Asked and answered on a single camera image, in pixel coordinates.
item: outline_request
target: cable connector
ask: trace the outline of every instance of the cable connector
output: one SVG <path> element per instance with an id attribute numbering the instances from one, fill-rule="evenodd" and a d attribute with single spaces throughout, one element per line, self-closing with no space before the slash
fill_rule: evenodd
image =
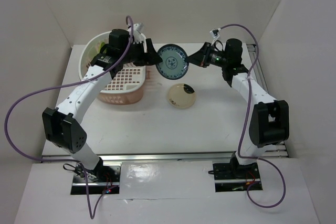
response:
<path id="1" fill-rule="evenodd" d="M 212 46 L 213 46 L 213 45 L 215 44 L 215 42 L 216 42 L 217 40 L 219 40 L 219 38 L 221 37 L 221 36 L 219 35 L 219 31 L 220 31 L 220 30 L 221 30 L 220 28 L 217 28 L 217 29 L 213 29 L 213 30 L 210 31 L 210 34 L 211 34 L 211 36 L 212 36 L 212 38 L 213 38 L 213 41 L 212 41 L 212 43 L 211 43 Z"/>
<path id="2" fill-rule="evenodd" d="M 137 31 L 139 34 L 142 33 L 144 27 L 145 26 L 143 23 L 137 23 L 133 26 L 134 30 Z"/>
<path id="3" fill-rule="evenodd" d="M 212 36 L 213 39 L 219 37 L 219 30 L 220 30 L 220 28 L 213 29 L 213 30 L 210 31 L 210 34 L 211 34 L 211 36 Z"/>

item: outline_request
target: black joint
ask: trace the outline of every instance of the black joint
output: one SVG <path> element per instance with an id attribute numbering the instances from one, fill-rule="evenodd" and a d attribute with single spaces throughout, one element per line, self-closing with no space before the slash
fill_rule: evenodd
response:
<path id="1" fill-rule="evenodd" d="M 104 71 L 107 70 L 107 69 L 109 69 L 110 67 L 111 67 L 111 65 L 107 66 L 104 69 Z M 118 72 L 121 71 L 122 69 L 123 69 L 123 64 L 122 63 L 116 65 L 113 69 L 111 69 L 110 70 L 111 78 L 113 79 L 118 74 Z"/>
<path id="2" fill-rule="evenodd" d="M 242 64 L 235 68 L 222 68 L 222 76 L 224 80 L 230 85 L 230 87 L 232 87 L 233 76 L 236 76 L 239 73 L 248 73 L 248 69 Z"/>
<path id="3" fill-rule="evenodd" d="M 185 59 L 185 62 L 206 68 L 210 65 L 209 59 L 211 58 L 212 53 L 216 53 L 215 48 L 211 46 L 210 43 L 205 42 L 201 49 L 196 53 L 188 56 Z"/>
<path id="4" fill-rule="evenodd" d="M 254 145 L 279 144 L 289 137 L 289 106 L 286 101 L 258 103 L 254 105 L 249 136 Z"/>
<path id="5" fill-rule="evenodd" d="M 162 62 L 162 58 L 158 55 L 154 49 L 152 39 L 146 39 L 147 52 L 141 54 L 136 61 L 134 61 L 135 66 L 152 66 Z"/>
<path id="6" fill-rule="evenodd" d="M 42 114 L 46 139 L 76 153 L 84 146 L 87 134 L 72 117 L 71 113 L 65 115 L 51 108 L 46 108 Z"/>

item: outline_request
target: white wall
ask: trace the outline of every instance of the white wall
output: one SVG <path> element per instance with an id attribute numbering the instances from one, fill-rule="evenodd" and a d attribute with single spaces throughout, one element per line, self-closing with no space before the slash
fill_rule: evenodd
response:
<path id="1" fill-rule="evenodd" d="M 0 124 L 10 105 L 28 92 L 60 83 L 69 43 L 45 0 L 0 0 Z M 14 142 L 30 155 L 40 155 L 44 138 L 41 114 L 55 103 L 57 92 L 23 102 L 10 120 Z M 0 134 L 1 223 L 14 222 L 31 162 L 12 150 Z"/>
<path id="2" fill-rule="evenodd" d="M 289 150 L 320 222 L 335 223 L 336 0 L 281 0 L 260 46 L 270 93 L 290 105 Z"/>
<path id="3" fill-rule="evenodd" d="M 122 28 L 126 15 L 143 22 L 154 42 L 204 42 L 209 31 L 228 23 L 248 26 L 260 38 L 280 0 L 47 0 L 72 44 Z M 237 28 L 230 37 L 250 38 Z"/>

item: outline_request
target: white table surface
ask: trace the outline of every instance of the white table surface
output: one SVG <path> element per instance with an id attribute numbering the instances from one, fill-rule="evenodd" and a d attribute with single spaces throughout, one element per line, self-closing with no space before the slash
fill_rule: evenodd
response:
<path id="1" fill-rule="evenodd" d="M 287 195 L 274 209 L 254 206 L 246 192 L 215 193 L 210 161 L 122 165 L 120 194 L 104 196 L 96 218 L 89 217 L 85 195 L 70 195 L 73 173 L 62 164 L 34 164 L 15 224 L 74 223 L 248 223 L 318 224 L 297 159 L 272 159 L 286 179 Z M 259 161 L 263 191 L 252 191 L 260 204 L 282 195 L 276 170 Z M 98 195 L 92 195 L 94 205 Z"/>
<path id="2" fill-rule="evenodd" d="M 158 50 L 164 44 L 154 45 Z M 188 55 L 203 44 L 178 44 Z M 84 45 L 74 45 L 63 84 L 79 80 L 78 63 Z M 243 64 L 251 59 L 243 44 Z M 246 113 L 246 102 L 223 80 L 216 66 L 206 69 L 190 65 L 180 80 L 162 77 L 156 67 L 148 67 L 150 80 L 145 83 L 142 100 L 133 105 L 110 105 L 96 99 L 82 122 L 87 143 L 97 154 L 143 154 L 225 152 L 237 150 Z M 186 110 L 172 107 L 166 100 L 168 89 L 187 83 L 196 91 L 195 104 Z M 57 104 L 73 88 L 62 89 Z M 65 155 L 46 141 L 43 155 Z"/>

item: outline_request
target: white basket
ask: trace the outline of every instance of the white basket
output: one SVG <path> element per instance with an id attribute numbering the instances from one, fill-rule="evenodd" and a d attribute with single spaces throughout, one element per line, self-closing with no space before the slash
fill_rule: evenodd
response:
<path id="1" fill-rule="evenodd" d="M 79 60 L 78 72 L 80 80 L 83 79 L 90 62 L 99 53 L 102 43 L 108 43 L 109 34 L 106 33 L 95 36 L 85 46 Z M 111 104 L 132 104 L 143 97 L 143 84 L 146 79 L 146 67 L 136 67 L 132 63 L 125 64 L 123 69 L 98 95 L 98 98 Z"/>

